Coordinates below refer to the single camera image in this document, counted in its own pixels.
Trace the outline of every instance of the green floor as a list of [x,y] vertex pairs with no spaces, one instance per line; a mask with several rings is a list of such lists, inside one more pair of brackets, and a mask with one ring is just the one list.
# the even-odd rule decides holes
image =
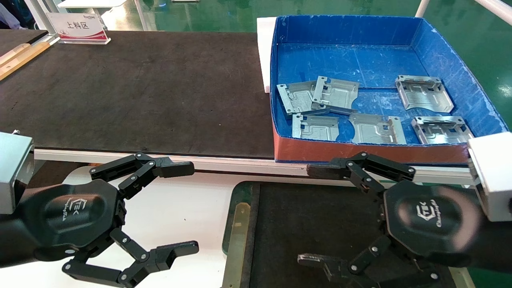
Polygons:
[[[512,0],[504,0],[512,5]],[[286,14],[414,16],[420,0],[141,0],[151,30],[256,32],[256,18]],[[132,0],[119,13],[126,30],[142,30]],[[431,0],[425,18],[469,66],[512,126],[512,27],[474,0]]]

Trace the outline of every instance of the black mat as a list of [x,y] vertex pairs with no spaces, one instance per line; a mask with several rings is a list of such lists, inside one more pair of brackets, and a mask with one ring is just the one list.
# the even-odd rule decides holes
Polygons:
[[[297,254],[341,256],[351,260],[380,234],[376,204],[354,188],[260,182],[252,266],[244,266],[243,288],[339,287],[321,269],[297,264]],[[251,205],[251,216],[255,209]],[[391,252],[367,269],[382,281],[416,272]],[[455,288],[447,268],[439,269],[442,285]]]
[[255,33],[109,31],[0,85],[0,131],[38,148],[273,158]]
[[0,56],[20,44],[32,44],[34,39],[46,34],[48,34],[47,31],[43,30],[0,29]]

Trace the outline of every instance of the stamped metal plate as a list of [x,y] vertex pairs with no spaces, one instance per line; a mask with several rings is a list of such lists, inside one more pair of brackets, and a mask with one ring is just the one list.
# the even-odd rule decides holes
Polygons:
[[294,115],[292,137],[335,141],[339,135],[338,117]]
[[474,138],[462,117],[414,117],[411,122],[422,144],[465,143]]
[[454,108],[439,78],[399,75],[395,85],[406,110],[425,108],[434,112],[449,113]]
[[407,144],[400,118],[354,113],[349,117],[354,126],[354,143]]
[[[279,96],[283,101],[288,117],[291,117],[293,113],[307,113],[314,110],[311,108],[311,104],[313,103],[315,85],[316,81],[278,85]],[[318,113],[322,114],[328,112],[327,110],[318,111]]]
[[325,106],[331,112],[350,115],[355,113],[352,110],[352,102],[357,98],[359,83],[345,80],[330,79],[319,76],[313,94],[313,108],[320,109]]

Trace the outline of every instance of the black conveyor belt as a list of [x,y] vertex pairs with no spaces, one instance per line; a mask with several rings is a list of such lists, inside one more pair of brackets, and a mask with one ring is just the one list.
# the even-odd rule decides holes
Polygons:
[[109,31],[0,83],[0,131],[37,148],[273,158],[255,33]]

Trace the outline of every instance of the white table surface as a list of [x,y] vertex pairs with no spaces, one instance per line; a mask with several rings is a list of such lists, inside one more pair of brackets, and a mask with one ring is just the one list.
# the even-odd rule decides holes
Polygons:
[[[89,182],[90,168],[78,168],[64,183]],[[111,184],[117,186],[122,180],[112,181]],[[229,200],[233,188],[242,181],[318,184],[325,180],[208,173],[155,179],[137,196],[126,201],[127,215],[123,231],[147,251],[161,245],[195,240],[199,243],[199,253],[178,257],[170,270],[149,275],[137,288],[221,287],[226,263],[221,246]],[[64,274],[61,268],[68,260],[34,262],[0,269],[1,286],[106,287],[77,281]],[[118,270],[127,268],[132,262],[133,259],[115,244],[88,261]]]
[[60,8],[112,8],[124,4],[127,0],[65,0],[57,6]]

